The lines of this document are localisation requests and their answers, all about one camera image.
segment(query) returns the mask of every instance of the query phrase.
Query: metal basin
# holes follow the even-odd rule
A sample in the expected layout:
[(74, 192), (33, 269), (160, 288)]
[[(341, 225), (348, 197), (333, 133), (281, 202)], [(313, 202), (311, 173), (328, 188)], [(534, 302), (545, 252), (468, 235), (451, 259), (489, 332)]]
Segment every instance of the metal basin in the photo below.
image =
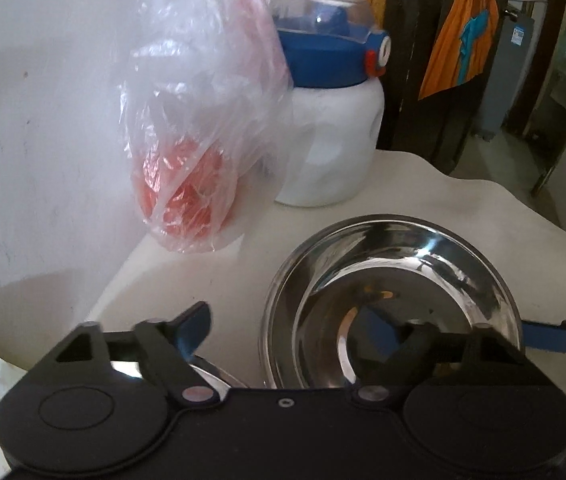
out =
[(387, 358), (389, 318), (458, 333), (488, 323), (521, 349), (512, 295), (479, 251), (423, 220), (364, 216), (312, 236), (275, 276), (260, 343), (268, 386), (362, 378)]

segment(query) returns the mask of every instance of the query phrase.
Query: white label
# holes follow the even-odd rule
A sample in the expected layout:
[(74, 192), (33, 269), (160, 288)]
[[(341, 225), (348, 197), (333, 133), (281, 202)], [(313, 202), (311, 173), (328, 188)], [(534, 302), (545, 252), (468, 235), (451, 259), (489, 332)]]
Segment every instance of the white label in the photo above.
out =
[(521, 46), (521, 43), (523, 43), (523, 36), (525, 36), (525, 30), (521, 27), (514, 27), (514, 30), (512, 31), (512, 43)]

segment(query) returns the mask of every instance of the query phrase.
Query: silver screw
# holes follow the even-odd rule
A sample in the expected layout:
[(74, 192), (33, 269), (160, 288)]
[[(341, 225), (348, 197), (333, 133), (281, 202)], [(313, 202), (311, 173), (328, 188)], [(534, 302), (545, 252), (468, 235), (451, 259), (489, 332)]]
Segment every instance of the silver screw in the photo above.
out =
[(281, 408), (291, 408), (294, 405), (294, 401), (292, 399), (279, 399), (279, 406)]
[(214, 390), (208, 386), (190, 386), (181, 395), (188, 402), (205, 402), (214, 397)]
[(389, 397), (390, 392), (384, 386), (361, 386), (357, 394), (367, 402), (381, 402)]

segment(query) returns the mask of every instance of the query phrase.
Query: table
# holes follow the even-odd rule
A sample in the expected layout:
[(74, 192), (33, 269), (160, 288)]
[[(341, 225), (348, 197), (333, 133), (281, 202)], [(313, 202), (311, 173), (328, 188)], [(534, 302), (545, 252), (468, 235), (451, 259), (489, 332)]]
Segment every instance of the table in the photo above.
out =
[[(146, 236), (89, 319), (105, 330), (128, 330), (142, 319), (171, 319), (197, 300), (208, 301), (213, 328), (199, 354), (250, 386), (262, 386), (258, 339), (277, 269), (320, 229), (375, 213), (414, 216), (457, 233), (494, 264), (522, 319), (566, 319), (566, 232), (498, 184), (457, 180), (402, 152), (377, 152), (353, 199), (322, 208), (273, 204), (250, 232), (215, 253), (170, 253)], [(566, 391), (566, 354), (528, 350), (528, 356)]]

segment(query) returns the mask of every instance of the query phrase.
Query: plastic bag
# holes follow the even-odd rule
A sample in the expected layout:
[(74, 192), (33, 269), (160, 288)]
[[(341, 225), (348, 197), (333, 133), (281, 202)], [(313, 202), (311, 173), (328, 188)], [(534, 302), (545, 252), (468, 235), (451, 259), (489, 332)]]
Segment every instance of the plastic bag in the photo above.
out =
[(220, 249), (281, 188), (291, 78), (265, 0), (139, 0), (121, 124), (145, 222)]

